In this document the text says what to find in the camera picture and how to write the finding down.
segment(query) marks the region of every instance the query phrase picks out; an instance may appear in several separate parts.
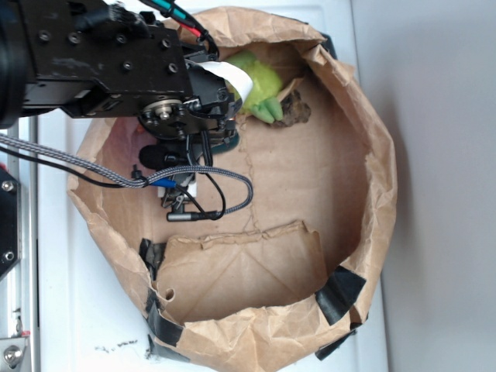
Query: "blue connector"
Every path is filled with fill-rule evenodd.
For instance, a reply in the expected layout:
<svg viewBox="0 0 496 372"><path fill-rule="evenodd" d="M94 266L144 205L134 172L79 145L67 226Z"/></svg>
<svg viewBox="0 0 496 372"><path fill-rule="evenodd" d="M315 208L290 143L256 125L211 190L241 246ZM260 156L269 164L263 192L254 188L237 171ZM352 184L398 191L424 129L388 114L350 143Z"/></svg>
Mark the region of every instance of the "blue connector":
<svg viewBox="0 0 496 372"><path fill-rule="evenodd" d="M162 178L161 180L155 181L151 184L152 186L158 186L161 188L175 188L176 181L172 181L168 178Z"/></svg>

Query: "paper bag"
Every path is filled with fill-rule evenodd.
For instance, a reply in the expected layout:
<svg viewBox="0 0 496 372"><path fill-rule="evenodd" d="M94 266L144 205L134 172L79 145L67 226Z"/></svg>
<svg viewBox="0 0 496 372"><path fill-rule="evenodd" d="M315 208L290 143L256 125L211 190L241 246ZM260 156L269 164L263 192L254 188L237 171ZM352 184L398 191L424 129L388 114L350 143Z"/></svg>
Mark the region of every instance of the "paper bag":
<svg viewBox="0 0 496 372"><path fill-rule="evenodd" d="M219 371L276 371L325 355L367 319L395 220L394 146L353 68L311 26L241 8L197 17L221 58L252 50L283 78L280 99L295 97L290 124L240 116L240 144L215 156L217 167L253 181L250 207L171 223L152 187L102 189L70 177L69 195L147 319L156 353ZM304 119L292 113L297 104ZM138 125L95 120L79 154L129 174L154 142ZM243 185L217 181L229 205L244 199ZM198 200L219 205L201 177Z"/></svg>

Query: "green plush toy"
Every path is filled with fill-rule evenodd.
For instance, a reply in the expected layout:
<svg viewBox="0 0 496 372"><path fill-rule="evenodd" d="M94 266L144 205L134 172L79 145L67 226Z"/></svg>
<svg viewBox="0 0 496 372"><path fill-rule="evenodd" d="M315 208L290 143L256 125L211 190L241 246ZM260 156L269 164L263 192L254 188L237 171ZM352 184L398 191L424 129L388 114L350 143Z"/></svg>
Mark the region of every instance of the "green plush toy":
<svg viewBox="0 0 496 372"><path fill-rule="evenodd" d="M281 103L277 94L282 89L282 80L272 67L260 62L255 54L248 50L229 57L226 62L245 71L253 80L253 89L243 103L241 113L251 112L255 117L272 124L283 119Z"/></svg>

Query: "lens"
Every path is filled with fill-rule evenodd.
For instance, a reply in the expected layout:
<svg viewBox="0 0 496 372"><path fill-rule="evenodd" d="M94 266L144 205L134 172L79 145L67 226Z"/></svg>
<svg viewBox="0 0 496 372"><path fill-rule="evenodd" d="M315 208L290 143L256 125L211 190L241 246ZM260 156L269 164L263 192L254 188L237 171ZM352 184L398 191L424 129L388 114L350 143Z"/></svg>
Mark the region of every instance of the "lens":
<svg viewBox="0 0 496 372"><path fill-rule="evenodd" d="M17 4L0 0L0 129L19 118L26 83L26 41Z"/></svg>

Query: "screw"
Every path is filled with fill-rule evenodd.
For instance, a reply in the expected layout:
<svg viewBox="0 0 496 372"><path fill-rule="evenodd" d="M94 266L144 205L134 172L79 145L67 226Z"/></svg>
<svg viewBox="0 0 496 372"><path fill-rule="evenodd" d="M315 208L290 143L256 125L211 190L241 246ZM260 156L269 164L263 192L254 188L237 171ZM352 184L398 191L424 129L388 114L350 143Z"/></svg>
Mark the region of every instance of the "screw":
<svg viewBox="0 0 496 372"><path fill-rule="evenodd" d="M2 182L2 190L5 192L12 192L16 189L16 184L12 181L3 181Z"/></svg>
<svg viewBox="0 0 496 372"><path fill-rule="evenodd" d="M115 41L117 42L117 44L124 45L125 43L127 43L127 37L126 35L118 33L117 36L115 36Z"/></svg>
<svg viewBox="0 0 496 372"><path fill-rule="evenodd" d="M125 60L122 63L122 69L124 70L124 72L130 72L133 69L133 62L131 62L130 60Z"/></svg>
<svg viewBox="0 0 496 372"><path fill-rule="evenodd" d="M178 72L178 71L179 71L179 69L177 68L177 66L176 66L175 64L169 64L169 65L167 66L167 72L168 72L169 74L175 74L175 73L176 73L176 72Z"/></svg>
<svg viewBox="0 0 496 372"><path fill-rule="evenodd" d="M3 257L7 260L7 261L12 261L14 260L14 257L16 255L10 250L9 252L5 252Z"/></svg>
<svg viewBox="0 0 496 372"><path fill-rule="evenodd" d="M69 43L72 45L78 45L81 42L81 38L77 33L70 33L67 35L67 40L69 40Z"/></svg>
<svg viewBox="0 0 496 372"><path fill-rule="evenodd" d="M186 133L183 129L177 129L177 137L180 141L186 140Z"/></svg>
<svg viewBox="0 0 496 372"><path fill-rule="evenodd" d="M171 47L171 42L168 39L162 39L160 42L160 48L167 50Z"/></svg>
<svg viewBox="0 0 496 372"><path fill-rule="evenodd" d="M9 367L16 367L22 359L22 351L17 346L10 346L3 353L3 358Z"/></svg>
<svg viewBox="0 0 496 372"><path fill-rule="evenodd" d="M221 88L217 91L217 98L219 101L225 101L227 99L227 92L225 89Z"/></svg>
<svg viewBox="0 0 496 372"><path fill-rule="evenodd" d="M42 29L41 31L38 32L38 40L41 41L42 43L48 43L52 39L52 34L46 31L45 29Z"/></svg>

